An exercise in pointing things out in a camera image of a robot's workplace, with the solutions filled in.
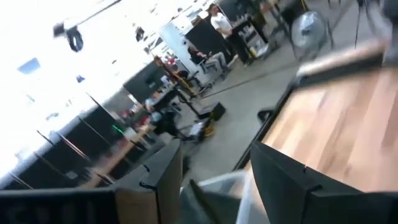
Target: concrete floor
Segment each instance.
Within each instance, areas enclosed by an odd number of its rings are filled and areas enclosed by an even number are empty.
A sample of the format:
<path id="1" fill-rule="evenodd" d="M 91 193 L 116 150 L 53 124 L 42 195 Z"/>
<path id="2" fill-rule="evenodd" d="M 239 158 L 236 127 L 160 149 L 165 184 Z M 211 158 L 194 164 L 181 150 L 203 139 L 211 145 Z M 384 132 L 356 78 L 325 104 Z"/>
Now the concrete floor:
<path id="1" fill-rule="evenodd" d="M 308 5 L 311 6 L 312 2 L 316 1 L 309 1 Z M 335 5 L 333 14 L 326 1 L 322 2 L 324 8 L 321 11 L 325 11 L 337 23 L 336 14 L 341 12 L 341 8 Z M 345 14 L 333 31 L 334 50 L 353 46 L 355 40 L 358 6 L 354 3 L 342 7 L 346 7 L 346 10 L 343 10 Z M 366 15 L 363 14 L 359 23 L 358 42 L 372 38 L 374 36 L 369 30 Z M 328 52 L 330 47 L 327 45 L 320 55 Z M 227 79 L 215 85 L 209 92 L 210 95 L 201 102 L 204 105 L 221 102 L 227 112 L 215 124 L 214 136 L 193 149 L 185 147 L 192 155 L 191 171 L 185 182 L 188 179 L 206 180 L 232 170 L 260 128 L 257 112 L 277 103 L 299 64 L 292 54 L 290 44 L 286 43 L 266 60 L 257 61 L 250 67 L 244 68 L 241 62 L 233 65 L 233 71 Z M 180 125 L 190 124 L 194 119 L 194 114 L 184 108 Z"/>

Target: man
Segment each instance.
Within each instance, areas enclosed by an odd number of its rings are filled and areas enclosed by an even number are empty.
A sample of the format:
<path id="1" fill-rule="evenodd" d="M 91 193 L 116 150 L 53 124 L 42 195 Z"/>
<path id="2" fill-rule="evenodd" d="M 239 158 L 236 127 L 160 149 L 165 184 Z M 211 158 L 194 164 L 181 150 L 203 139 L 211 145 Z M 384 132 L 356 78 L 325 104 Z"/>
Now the man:
<path id="1" fill-rule="evenodd" d="M 192 83 L 190 83 L 187 80 L 187 77 L 181 77 L 182 73 L 176 72 L 174 68 L 172 68 L 170 65 L 167 65 L 166 63 L 163 63 L 162 59 L 160 59 L 159 56 L 154 57 L 154 61 L 157 66 L 163 68 L 163 70 L 166 73 L 167 78 L 172 82 L 172 83 L 178 83 L 180 84 L 180 87 L 182 90 L 190 96 L 190 98 L 194 98 L 197 94 L 193 91 L 192 89 Z"/>
<path id="2" fill-rule="evenodd" d="M 161 111 L 156 111 L 154 103 L 155 100 L 153 98 L 146 99 L 145 101 L 145 108 L 150 113 L 150 123 L 156 127 L 154 130 L 155 134 L 160 135 L 166 132 L 174 138 L 185 140 L 186 137 L 175 125 L 175 111 L 171 108 L 164 108 Z"/>
<path id="3" fill-rule="evenodd" d="M 179 77 L 183 78 L 183 79 L 188 83 L 189 87 L 193 87 L 193 83 L 192 83 L 192 81 L 193 81 L 193 82 L 195 82 L 195 83 L 197 84 L 197 86 L 200 88 L 200 90 L 203 89 L 203 86 L 201 85 L 201 83 L 200 83 L 200 81 L 199 81 L 198 78 L 192 77 L 192 78 L 188 79 L 189 73 L 188 73 L 187 71 L 185 71 L 185 70 L 182 70 L 182 71 L 179 70 L 179 69 L 178 69 L 178 66 L 176 66 L 176 65 L 173 65 L 173 66 L 172 66 L 172 70 L 173 70 Z"/>
<path id="4" fill-rule="evenodd" d="M 250 50 L 239 34 L 233 32 L 228 18 L 218 11 L 218 6 L 216 4 L 210 4 L 208 11 L 211 15 L 210 21 L 214 29 L 232 45 L 242 63 L 245 66 L 250 65 L 252 63 Z"/>
<path id="5" fill-rule="evenodd" d="M 192 62 L 197 65 L 204 61 L 206 66 L 214 65 L 220 73 L 230 72 L 230 69 L 226 64 L 225 56 L 222 52 L 218 52 L 214 55 L 206 55 L 191 45 L 188 47 L 188 53 L 191 55 Z"/>

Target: computer monitor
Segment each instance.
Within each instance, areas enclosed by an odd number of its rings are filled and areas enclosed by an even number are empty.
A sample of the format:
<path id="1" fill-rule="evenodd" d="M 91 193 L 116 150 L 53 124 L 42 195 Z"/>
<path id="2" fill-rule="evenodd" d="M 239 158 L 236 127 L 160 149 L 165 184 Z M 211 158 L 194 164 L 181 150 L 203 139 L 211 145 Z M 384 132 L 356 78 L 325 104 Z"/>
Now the computer monitor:
<path id="1" fill-rule="evenodd" d="M 164 85 L 161 80 L 164 75 L 163 69 L 158 67 L 155 62 L 151 62 L 123 84 L 123 87 L 139 103 L 143 103 Z"/>
<path id="2" fill-rule="evenodd" d="M 4 190 L 26 190 L 26 189 L 29 189 L 28 186 L 18 182 L 17 180 L 11 180 L 4 188 Z"/>
<path id="3" fill-rule="evenodd" d="M 26 187 L 32 189 L 55 189 L 60 187 L 73 187 L 64 175 L 51 168 L 39 157 L 32 156 L 24 161 L 25 168 L 21 172 L 14 170 Z"/>
<path id="4" fill-rule="evenodd" d="M 53 147 L 41 156 L 59 170 L 61 174 L 70 177 L 79 175 L 74 173 L 80 172 L 80 170 L 91 165 L 88 160 L 81 157 L 62 139 L 54 142 Z"/>
<path id="5" fill-rule="evenodd" d="M 109 152 L 111 145 L 80 118 L 75 118 L 59 135 L 76 146 L 91 161 L 96 162 L 102 155 Z"/>
<path id="6" fill-rule="evenodd" d="M 87 114 L 79 115 L 79 117 L 111 146 L 123 138 L 123 134 L 114 128 L 116 120 L 102 106 L 97 106 Z"/>

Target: desk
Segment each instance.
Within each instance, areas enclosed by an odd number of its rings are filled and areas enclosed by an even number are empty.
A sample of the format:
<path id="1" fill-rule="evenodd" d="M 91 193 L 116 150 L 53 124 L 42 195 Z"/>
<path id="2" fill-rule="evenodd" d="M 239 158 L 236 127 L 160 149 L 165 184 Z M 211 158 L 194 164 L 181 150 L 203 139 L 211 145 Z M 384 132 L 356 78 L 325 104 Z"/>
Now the desk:
<path id="1" fill-rule="evenodd" d="M 130 141 L 126 141 L 126 144 L 123 146 L 123 148 L 120 149 L 117 153 L 115 153 L 105 165 L 94 168 L 93 176 L 91 177 L 91 179 L 85 184 L 81 185 L 80 188 L 82 189 L 95 188 L 101 182 L 101 177 L 99 177 L 99 175 L 102 176 L 108 175 L 116 167 L 116 165 L 123 160 L 126 154 L 134 147 L 134 142 L 140 140 L 145 134 L 147 134 L 152 129 L 153 127 L 149 125 L 143 126 L 138 131 L 137 134 L 128 139 Z"/>
<path id="2" fill-rule="evenodd" d="M 281 98 L 254 141 L 363 192 L 398 191 L 398 69 L 379 68 L 385 46 L 367 43 L 302 66 L 292 81 L 300 87 Z M 356 72 L 327 73 L 377 55 Z M 315 76 L 323 81 L 309 82 Z M 253 181 L 250 161 L 243 164 Z"/>

